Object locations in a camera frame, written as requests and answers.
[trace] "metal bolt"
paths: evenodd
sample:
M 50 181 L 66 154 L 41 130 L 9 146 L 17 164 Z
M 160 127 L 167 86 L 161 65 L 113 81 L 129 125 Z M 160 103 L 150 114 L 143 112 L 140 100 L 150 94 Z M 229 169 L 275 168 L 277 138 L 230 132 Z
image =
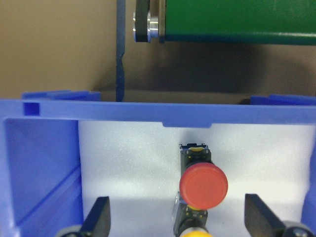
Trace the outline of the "metal bolt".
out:
M 136 41 L 136 13 L 133 14 L 133 34 Z M 147 14 L 147 40 L 151 41 L 152 38 L 159 37 L 159 20 L 157 16 L 151 16 L 150 11 Z
M 296 237 L 308 237 L 308 233 L 303 229 L 295 228 L 293 233 Z

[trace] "blue plastic bin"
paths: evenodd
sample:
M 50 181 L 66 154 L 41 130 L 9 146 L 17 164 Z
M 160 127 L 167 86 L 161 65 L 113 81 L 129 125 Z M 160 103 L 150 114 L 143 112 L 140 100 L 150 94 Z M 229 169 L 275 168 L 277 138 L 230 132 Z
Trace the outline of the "blue plastic bin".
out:
M 83 222 L 78 120 L 160 121 L 171 127 L 316 124 L 316 107 L 305 103 L 315 101 L 311 97 L 304 97 L 303 106 L 292 97 L 288 101 L 277 96 L 272 99 L 288 105 L 267 106 L 271 100 L 264 97 L 252 98 L 260 105 L 110 103 L 96 102 L 98 93 L 69 91 L 28 93 L 23 98 L 0 100 L 0 236 L 4 237 L 52 237 Z M 302 222 L 316 232 L 316 149 L 310 167 Z

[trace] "yellow button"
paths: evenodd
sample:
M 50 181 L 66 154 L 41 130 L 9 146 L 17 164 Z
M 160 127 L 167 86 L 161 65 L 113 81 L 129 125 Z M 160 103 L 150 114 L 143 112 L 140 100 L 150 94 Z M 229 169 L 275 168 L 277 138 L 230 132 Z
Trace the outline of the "yellow button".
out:
M 203 147 L 190 147 L 189 150 L 193 152 L 200 152 L 200 151 L 203 151 L 204 148 Z
M 190 206 L 190 205 L 188 205 L 188 207 L 191 208 L 191 209 L 194 210 L 194 211 L 201 211 L 201 209 L 197 209 L 197 208 L 192 207 L 192 206 Z
M 202 231 L 192 231 L 190 233 L 187 233 L 183 237 L 213 237 L 213 236 L 210 235 L 209 233 L 205 233 Z

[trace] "tan wall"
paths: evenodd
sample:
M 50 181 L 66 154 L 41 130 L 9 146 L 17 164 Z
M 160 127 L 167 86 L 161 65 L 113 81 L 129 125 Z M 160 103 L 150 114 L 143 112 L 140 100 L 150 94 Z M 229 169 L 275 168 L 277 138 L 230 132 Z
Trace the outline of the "tan wall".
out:
M 0 0 L 0 97 L 114 79 L 115 0 Z
M 315 95 L 316 46 L 135 43 L 126 0 L 128 89 Z M 0 0 L 0 98 L 115 88 L 115 0 Z

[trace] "blue bin wall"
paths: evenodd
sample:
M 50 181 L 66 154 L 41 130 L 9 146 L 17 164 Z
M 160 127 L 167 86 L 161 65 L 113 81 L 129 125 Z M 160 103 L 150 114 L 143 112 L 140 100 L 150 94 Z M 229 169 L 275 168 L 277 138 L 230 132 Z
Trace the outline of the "blue bin wall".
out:
M 0 234 L 54 236 L 82 223 L 78 120 L 316 124 L 314 106 L 0 100 Z M 302 221 L 316 232 L 316 152 Z
M 15 222 L 23 236 L 47 236 L 48 230 L 56 233 L 71 224 L 80 224 L 83 217 L 82 200 L 78 199 L 81 197 L 78 122 L 7 119 L 4 124 Z M 77 200 L 73 203 L 76 211 L 66 223 L 51 222 L 62 204 L 73 195 L 70 193 L 69 197 L 60 199 L 69 189 L 72 192 L 78 189 L 77 197 L 72 198 Z M 41 226 L 38 228 L 41 232 L 36 233 L 34 223 Z

